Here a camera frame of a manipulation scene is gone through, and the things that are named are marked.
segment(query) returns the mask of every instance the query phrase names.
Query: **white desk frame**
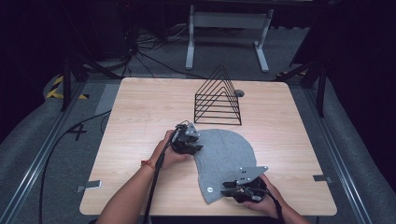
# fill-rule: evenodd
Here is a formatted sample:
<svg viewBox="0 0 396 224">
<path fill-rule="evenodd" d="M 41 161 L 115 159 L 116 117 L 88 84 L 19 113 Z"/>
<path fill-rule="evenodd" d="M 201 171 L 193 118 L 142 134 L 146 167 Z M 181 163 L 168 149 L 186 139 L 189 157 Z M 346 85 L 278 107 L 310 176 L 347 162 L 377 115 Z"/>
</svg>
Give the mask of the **white desk frame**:
<svg viewBox="0 0 396 224">
<path fill-rule="evenodd" d="M 194 28 L 195 27 L 224 27 L 224 28 L 242 28 L 242 29 L 261 29 L 262 36 L 259 41 L 254 42 L 257 57 L 264 73 L 269 71 L 267 61 L 265 60 L 262 46 L 267 36 L 268 28 L 271 23 L 274 10 L 268 10 L 267 14 L 245 14 L 245 13 L 218 13 L 218 12 L 198 12 L 195 7 L 190 7 L 189 22 L 189 47 L 187 50 L 186 69 L 191 70 L 194 60 Z"/>
</svg>

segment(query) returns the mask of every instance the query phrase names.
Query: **hazard tape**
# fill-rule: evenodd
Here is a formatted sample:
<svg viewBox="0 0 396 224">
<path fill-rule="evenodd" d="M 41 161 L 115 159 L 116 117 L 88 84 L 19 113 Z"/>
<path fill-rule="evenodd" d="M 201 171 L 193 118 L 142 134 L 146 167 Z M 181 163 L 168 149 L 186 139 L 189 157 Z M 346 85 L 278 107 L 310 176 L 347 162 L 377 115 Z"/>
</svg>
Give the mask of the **hazard tape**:
<svg viewBox="0 0 396 224">
<path fill-rule="evenodd" d="M 56 80 L 53 82 L 52 87 L 49 90 L 46 98 L 59 98 L 63 99 L 64 95 L 62 93 L 57 93 L 59 85 L 61 85 L 62 81 L 64 81 L 64 76 L 59 75 Z M 88 100 L 90 98 L 89 94 L 81 94 L 78 99 L 80 100 Z"/>
</svg>

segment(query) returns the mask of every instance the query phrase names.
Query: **person's left arm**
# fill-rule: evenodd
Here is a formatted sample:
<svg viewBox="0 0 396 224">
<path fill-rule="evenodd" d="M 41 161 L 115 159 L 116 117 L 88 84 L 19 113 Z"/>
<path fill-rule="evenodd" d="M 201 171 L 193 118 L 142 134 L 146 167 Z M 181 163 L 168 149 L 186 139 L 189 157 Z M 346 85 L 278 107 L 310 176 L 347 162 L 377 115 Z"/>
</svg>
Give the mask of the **person's left arm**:
<svg viewBox="0 0 396 224">
<path fill-rule="evenodd" d="M 173 131 L 166 132 L 165 138 L 160 141 L 158 146 L 155 147 L 151 157 L 149 158 L 151 164 L 155 165 L 166 142 L 172 135 L 172 132 Z M 162 169 L 166 169 L 175 162 L 185 161 L 189 157 L 190 155 L 188 154 L 177 154 L 172 147 L 168 147 L 165 150 Z M 149 165 L 141 166 L 140 169 L 117 191 L 117 193 L 114 194 L 110 201 L 108 201 L 96 223 L 136 223 L 153 177 L 154 169 Z"/>
</svg>

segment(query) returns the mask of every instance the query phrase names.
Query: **metal desk leg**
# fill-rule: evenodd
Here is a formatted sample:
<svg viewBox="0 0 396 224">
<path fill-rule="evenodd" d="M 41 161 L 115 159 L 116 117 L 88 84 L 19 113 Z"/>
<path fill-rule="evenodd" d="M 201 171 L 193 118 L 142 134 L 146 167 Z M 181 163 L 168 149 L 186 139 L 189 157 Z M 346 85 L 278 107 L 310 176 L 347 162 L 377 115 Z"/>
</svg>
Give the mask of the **metal desk leg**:
<svg viewBox="0 0 396 224">
<path fill-rule="evenodd" d="M 190 22 L 189 22 L 189 47 L 187 49 L 186 69 L 191 70 L 194 61 L 194 6 L 190 6 Z"/>
<path fill-rule="evenodd" d="M 259 58 L 259 62 L 260 62 L 260 67 L 262 68 L 262 71 L 264 73 L 268 73 L 269 68 L 268 68 L 267 61 L 265 60 L 264 52 L 262 51 L 262 46 L 264 45 L 264 40 L 265 40 L 265 37 L 267 36 L 268 28 L 270 26 L 273 13 L 274 13 L 273 9 L 268 10 L 267 19 L 265 20 L 263 27 L 262 27 L 262 37 L 260 38 L 260 41 L 254 42 L 257 57 Z"/>
</svg>

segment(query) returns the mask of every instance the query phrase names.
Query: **person's left hand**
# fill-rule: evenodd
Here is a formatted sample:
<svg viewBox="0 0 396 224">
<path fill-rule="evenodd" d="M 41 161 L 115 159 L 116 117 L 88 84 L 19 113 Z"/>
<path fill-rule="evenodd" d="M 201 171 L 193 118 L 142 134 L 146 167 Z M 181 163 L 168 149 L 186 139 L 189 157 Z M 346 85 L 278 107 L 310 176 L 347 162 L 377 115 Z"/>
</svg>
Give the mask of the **person's left hand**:
<svg viewBox="0 0 396 224">
<path fill-rule="evenodd" d="M 152 155 L 150 157 L 150 161 L 152 162 L 153 165 L 157 162 L 158 158 L 161 155 L 161 152 L 163 151 L 163 148 L 166 145 L 166 142 L 168 142 L 169 138 L 171 137 L 172 133 L 174 130 L 169 130 L 166 132 L 165 137 L 163 140 L 161 140 L 158 145 L 155 147 L 154 151 L 152 152 Z M 162 169 L 166 169 L 170 167 L 172 164 L 180 161 L 185 161 L 187 159 L 191 158 L 190 154 L 178 154 L 176 153 L 171 146 L 169 146 L 165 150 L 165 158 L 163 160 L 163 167 Z"/>
</svg>

